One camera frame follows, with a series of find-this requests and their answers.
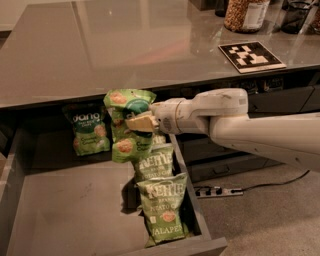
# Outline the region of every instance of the kitchen counter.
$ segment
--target kitchen counter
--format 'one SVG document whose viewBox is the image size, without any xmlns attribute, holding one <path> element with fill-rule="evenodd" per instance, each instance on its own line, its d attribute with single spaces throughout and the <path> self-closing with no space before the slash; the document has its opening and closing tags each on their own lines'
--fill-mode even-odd
<svg viewBox="0 0 320 256">
<path fill-rule="evenodd" d="M 320 36 L 307 25 L 299 35 L 279 31 L 280 7 L 269 6 L 258 33 L 239 34 L 186 0 L 29 5 L 0 51 L 0 108 L 320 68 Z M 249 41 L 260 41 L 287 68 L 240 74 L 218 45 Z"/>
</svg>

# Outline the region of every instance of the glass jar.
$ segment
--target glass jar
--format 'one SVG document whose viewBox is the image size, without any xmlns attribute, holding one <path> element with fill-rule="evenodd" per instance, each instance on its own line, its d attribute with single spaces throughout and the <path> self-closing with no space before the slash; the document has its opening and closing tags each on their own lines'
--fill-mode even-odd
<svg viewBox="0 0 320 256">
<path fill-rule="evenodd" d="M 318 9 L 314 15 L 313 21 L 311 23 L 311 27 L 313 28 L 316 34 L 320 35 L 320 6 L 317 8 Z"/>
<path fill-rule="evenodd" d="M 224 25 L 233 32 L 254 33 L 262 27 L 270 0 L 229 0 Z"/>
</svg>

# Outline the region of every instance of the chip bag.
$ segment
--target chip bag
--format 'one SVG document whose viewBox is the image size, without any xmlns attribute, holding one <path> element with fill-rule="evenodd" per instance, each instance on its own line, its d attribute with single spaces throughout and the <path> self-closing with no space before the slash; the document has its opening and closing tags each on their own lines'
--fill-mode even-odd
<svg viewBox="0 0 320 256">
<path fill-rule="evenodd" d="M 151 237 L 146 246 L 185 238 L 179 210 L 186 183 L 185 173 L 137 183 L 146 226 Z"/>
<path fill-rule="evenodd" d="M 154 145 L 148 156 L 132 162 L 135 170 L 135 182 L 173 176 L 172 155 L 173 146 L 171 143 Z"/>
<path fill-rule="evenodd" d="M 107 112 L 98 104 L 70 104 L 62 112 L 73 125 L 73 148 L 78 156 L 110 150 L 110 141 L 103 119 Z"/>
<path fill-rule="evenodd" d="M 110 90 L 103 102 L 111 116 L 112 160 L 118 163 L 135 161 L 151 150 L 152 132 L 131 131 L 125 123 L 132 114 L 148 111 L 156 95 L 136 89 Z"/>
</svg>

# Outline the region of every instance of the cable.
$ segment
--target cable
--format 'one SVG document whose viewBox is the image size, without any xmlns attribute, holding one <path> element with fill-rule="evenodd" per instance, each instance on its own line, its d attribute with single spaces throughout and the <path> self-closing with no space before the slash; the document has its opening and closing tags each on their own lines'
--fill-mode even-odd
<svg viewBox="0 0 320 256">
<path fill-rule="evenodd" d="M 300 175 L 299 177 L 289 180 L 289 181 L 285 181 L 285 182 L 279 182 L 279 183 L 265 183 L 265 184 L 258 184 L 258 185 L 254 185 L 251 187 L 247 187 L 247 188 L 242 188 L 242 189 L 232 189 L 231 193 L 236 193 L 236 192 L 245 192 L 245 191 L 249 191 L 255 188 L 260 188 L 260 187 L 268 187 L 268 186 L 281 186 L 281 185 L 287 185 L 290 184 L 292 182 L 295 182 L 297 180 L 302 179 L 304 176 L 306 176 L 308 173 L 310 172 L 310 170 L 306 171 L 304 174 Z"/>
</svg>

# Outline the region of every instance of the drawer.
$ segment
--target drawer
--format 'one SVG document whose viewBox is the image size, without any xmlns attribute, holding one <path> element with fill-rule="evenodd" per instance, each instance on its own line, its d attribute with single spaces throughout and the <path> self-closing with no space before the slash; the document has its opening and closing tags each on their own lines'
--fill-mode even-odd
<svg viewBox="0 0 320 256">
<path fill-rule="evenodd" d="M 208 161 L 206 163 L 191 165 L 188 166 L 188 172 L 192 182 L 199 182 L 279 164 L 279 162 L 270 159 L 245 154 L 224 160 Z"/>
<path fill-rule="evenodd" d="M 178 142 L 183 159 L 187 165 L 194 161 L 226 156 L 236 152 L 235 150 L 213 143 L 207 136 L 189 135 L 187 140 L 181 139 L 181 136 L 179 136 Z"/>
<path fill-rule="evenodd" d="M 183 209 L 189 238 L 144 248 L 148 233 L 136 210 L 131 163 L 111 152 L 77 157 L 60 113 L 26 118 L 18 127 L 0 183 L 0 255 L 220 255 L 190 178 Z M 187 172 L 177 141 L 176 171 Z"/>
</svg>

